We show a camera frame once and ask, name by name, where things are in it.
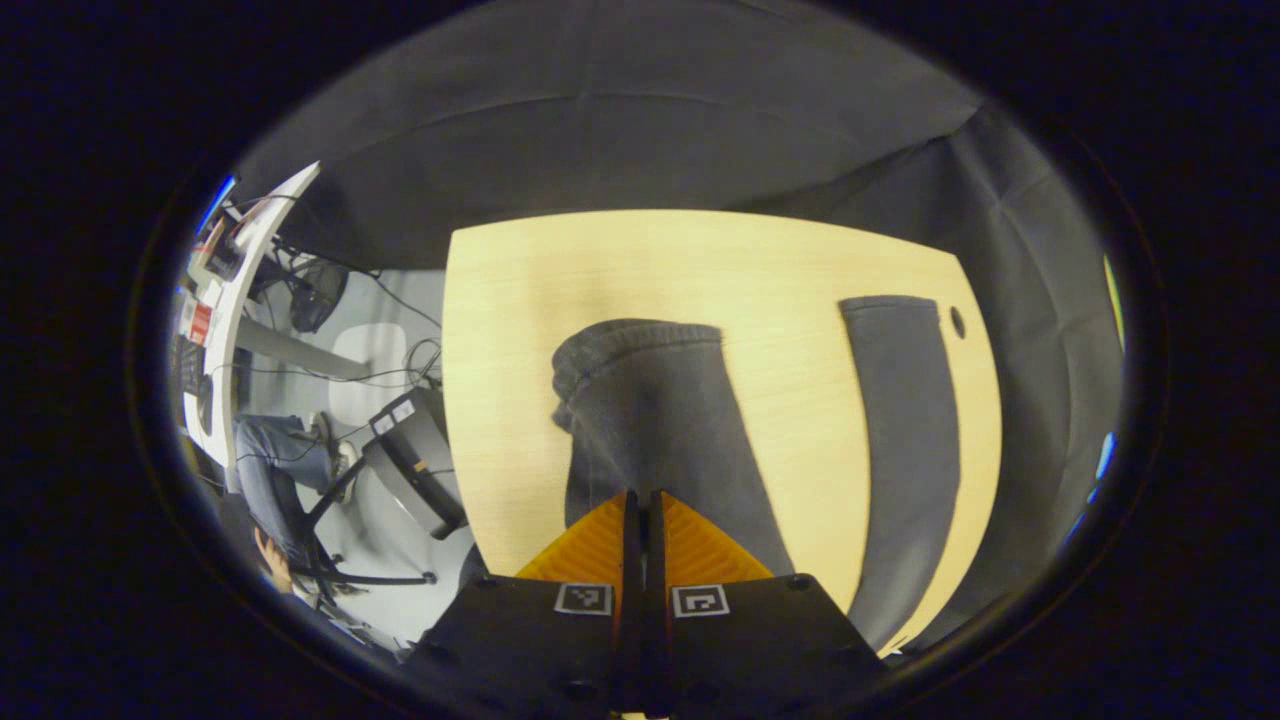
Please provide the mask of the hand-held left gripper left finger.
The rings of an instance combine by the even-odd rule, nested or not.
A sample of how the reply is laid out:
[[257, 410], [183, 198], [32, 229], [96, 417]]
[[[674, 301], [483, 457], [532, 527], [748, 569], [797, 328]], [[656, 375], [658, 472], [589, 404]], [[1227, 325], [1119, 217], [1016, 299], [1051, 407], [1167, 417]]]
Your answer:
[[458, 717], [608, 717], [639, 570], [632, 493], [605, 501], [512, 575], [463, 587], [410, 675]]

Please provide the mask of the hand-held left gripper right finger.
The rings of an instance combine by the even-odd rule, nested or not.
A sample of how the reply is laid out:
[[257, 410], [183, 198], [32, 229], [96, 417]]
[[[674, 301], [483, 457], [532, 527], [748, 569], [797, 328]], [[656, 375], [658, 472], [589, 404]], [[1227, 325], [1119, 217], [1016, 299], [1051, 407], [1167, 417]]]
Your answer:
[[822, 584], [774, 574], [666, 492], [646, 515], [643, 708], [653, 717], [837, 717], [888, 666]]

